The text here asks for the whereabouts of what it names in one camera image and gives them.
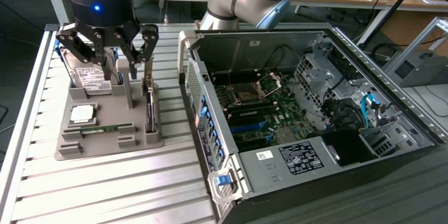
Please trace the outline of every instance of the slotted aluminum surface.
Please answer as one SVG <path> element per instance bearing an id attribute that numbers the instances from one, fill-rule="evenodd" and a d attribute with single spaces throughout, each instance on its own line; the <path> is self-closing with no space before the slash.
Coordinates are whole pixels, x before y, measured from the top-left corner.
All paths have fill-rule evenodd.
<path id="1" fill-rule="evenodd" d="M 215 223 L 178 84 L 178 34 L 160 25 L 154 77 L 159 85 L 162 148 L 56 161 L 68 74 L 52 54 L 11 218 L 2 223 Z"/>

